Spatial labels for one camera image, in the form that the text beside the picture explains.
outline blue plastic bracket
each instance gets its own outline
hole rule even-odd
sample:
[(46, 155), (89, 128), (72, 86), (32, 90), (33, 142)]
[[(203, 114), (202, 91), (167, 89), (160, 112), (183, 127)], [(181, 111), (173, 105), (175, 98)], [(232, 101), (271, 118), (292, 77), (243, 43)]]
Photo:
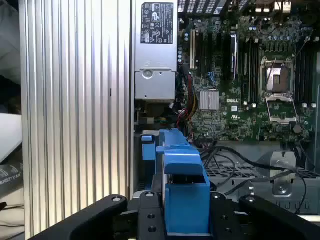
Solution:
[(160, 130), (158, 154), (163, 155), (164, 174), (200, 176), (194, 183), (165, 185), (164, 214), (168, 233), (207, 234), (210, 216), (210, 182), (200, 154), (182, 132)]
[(142, 159), (145, 161), (145, 189), (150, 190), (157, 172), (156, 140), (153, 135), (142, 135)]

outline power supply label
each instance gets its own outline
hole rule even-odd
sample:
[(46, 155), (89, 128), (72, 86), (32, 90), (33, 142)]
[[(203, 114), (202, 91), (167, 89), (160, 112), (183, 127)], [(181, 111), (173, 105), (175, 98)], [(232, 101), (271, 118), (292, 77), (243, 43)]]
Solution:
[(145, 2), (141, 10), (141, 43), (173, 44), (174, 4)]

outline motherboard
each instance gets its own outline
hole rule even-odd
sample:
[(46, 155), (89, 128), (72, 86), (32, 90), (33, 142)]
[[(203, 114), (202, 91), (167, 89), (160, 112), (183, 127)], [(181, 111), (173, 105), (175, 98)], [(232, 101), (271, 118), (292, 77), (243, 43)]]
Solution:
[[(313, 32), (294, 15), (180, 19), (177, 61), (197, 97), (190, 134), (204, 142), (308, 141), (317, 107)], [(186, 105), (189, 91), (178, 85)]]

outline capacitor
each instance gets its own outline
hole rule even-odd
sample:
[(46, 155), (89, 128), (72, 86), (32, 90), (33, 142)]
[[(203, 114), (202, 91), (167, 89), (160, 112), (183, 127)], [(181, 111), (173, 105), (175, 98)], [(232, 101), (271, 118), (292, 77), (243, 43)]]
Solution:
[(294, 125), (294, 127), (292, 128), (292, 131), (295, 134), (301, 134), (302, 132), (302, 127), (299, 124)]

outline cpu socket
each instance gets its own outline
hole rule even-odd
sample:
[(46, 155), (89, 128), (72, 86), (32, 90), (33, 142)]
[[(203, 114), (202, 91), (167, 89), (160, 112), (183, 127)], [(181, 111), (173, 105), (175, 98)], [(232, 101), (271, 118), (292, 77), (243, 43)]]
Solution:
[(264, 97), (265, 93), (288, 94), (293, 93), (294, 70), (290, 59), (268, 60), (262, 59), (260, 66), (260, 93)]

